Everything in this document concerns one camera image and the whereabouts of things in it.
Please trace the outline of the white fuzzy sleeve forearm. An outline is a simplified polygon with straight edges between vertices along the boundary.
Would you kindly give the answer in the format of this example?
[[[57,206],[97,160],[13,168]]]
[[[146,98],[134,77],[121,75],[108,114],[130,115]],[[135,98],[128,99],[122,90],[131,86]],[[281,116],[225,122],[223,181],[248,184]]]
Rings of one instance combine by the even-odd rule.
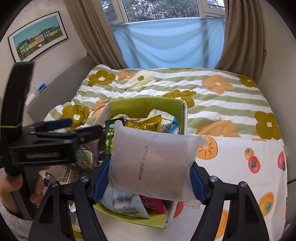
[[[28,240],[32,221],[24,220],[11,214],[1,201],[1,215],[18,240]]]

